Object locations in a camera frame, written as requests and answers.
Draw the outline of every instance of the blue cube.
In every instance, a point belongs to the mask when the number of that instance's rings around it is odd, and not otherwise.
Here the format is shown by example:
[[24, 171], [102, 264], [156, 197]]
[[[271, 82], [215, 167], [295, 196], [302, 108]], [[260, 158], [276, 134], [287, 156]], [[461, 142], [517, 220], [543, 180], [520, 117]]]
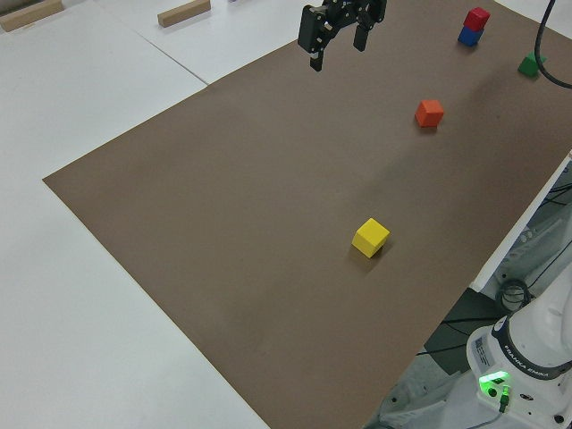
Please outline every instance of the blue cube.
[[484, 29], [480, 31], [472, 31], [469, 27], [463, 27], [461, 34], [458, 35], [458, 41], [463, 45], [474, 46], [478, 43], [483, 35]]

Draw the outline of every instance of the red cube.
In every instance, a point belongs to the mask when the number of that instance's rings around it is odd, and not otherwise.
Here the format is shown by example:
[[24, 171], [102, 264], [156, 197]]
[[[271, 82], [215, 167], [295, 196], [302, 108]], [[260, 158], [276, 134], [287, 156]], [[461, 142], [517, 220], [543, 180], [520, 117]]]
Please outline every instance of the red cube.
[[438, 100], [423, 100], [419, 103], [415, 117], [420, 127], [436, 127], [444, 114], [443, 107]]
[[491, 14], [485, 11], [485, 9], [476, 7], [468, 12], [463, 25], [465, 25], [465, 27], [469, 27], [472, 31], [481, 31], [484, 29], [484, 25], [490, 17]]

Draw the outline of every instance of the brown table surface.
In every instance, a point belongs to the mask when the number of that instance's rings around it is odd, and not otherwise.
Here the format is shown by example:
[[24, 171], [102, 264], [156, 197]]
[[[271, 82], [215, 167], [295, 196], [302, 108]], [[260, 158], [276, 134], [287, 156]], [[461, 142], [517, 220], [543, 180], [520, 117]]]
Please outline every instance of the brown table surface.
[[[316, 73], [287, 45], [46, 183], [273, 429], [359, 428], [571, 146], [572, 93], [516, 71], [536, 27], [390, 1], [364, 53], [346, 29]], [[572, 41], [543, 51], [570, 75]]]

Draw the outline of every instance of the toy block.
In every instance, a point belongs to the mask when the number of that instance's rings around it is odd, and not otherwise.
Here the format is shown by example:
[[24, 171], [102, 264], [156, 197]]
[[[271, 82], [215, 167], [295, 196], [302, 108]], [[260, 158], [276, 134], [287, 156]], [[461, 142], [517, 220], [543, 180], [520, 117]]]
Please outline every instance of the toy block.
[[[541, 56], [540, 61], [544, 63], [546, 57]], [[518, 71], [530, 78], [538, 75], [538, 63], [536, 62], [536, 58], [534, 58], [534, 52], [531, 52], [522, 60], [522, 63], [518, 66]]]
[[62, 0], [45, 0], [0, 17], [4, 31], [19, 29], [63, 10]]
[[372, 257], [382, 248], [389, 236], [389, 231], [370, 218], [356, 231], [351, 244], [367, 257]]
[[415, 113], [420, 127], [436, 127], [439, 125], [445, 111], [438, 100], [423, 100]]
[[472, 31], [469, 27], [463, 27], [461, 33], [458, 35], [458, 41], [463, 45], [474, 46], [479, 43], [484, 29], [480, 31]]
[[463, 25], [470, 28], [472, 31], [478, 32], [484, 29], [486, 22], [491, 18], [491, 14], [481, 7], [476, 7], [468, 11]]
[[159, 13], [157, 19], [161, 27], [170, 27], [188, 18], [211, 10], [210, 0], [194, 0], [190, 3], [175, 7], [170, 11]]

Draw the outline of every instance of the wooden bar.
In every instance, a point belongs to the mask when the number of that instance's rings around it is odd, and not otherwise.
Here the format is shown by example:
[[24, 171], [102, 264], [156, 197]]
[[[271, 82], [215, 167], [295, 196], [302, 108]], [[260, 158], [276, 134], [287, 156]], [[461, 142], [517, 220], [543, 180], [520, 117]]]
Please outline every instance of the wooden bar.
[[159, 13], [157, 19], [161, 27], [170, 27], [185, 21], [188, 18], [197, 16], [201, 13], [211, 10], [210, 0], [195, 0], [193, 2], [184, 4], [183, 6], [175, 7], [170, 11]]
[[62, 10], [62, 0], [46, 0], [0, 17], [0, 26], [4, 31], [13, 31]]

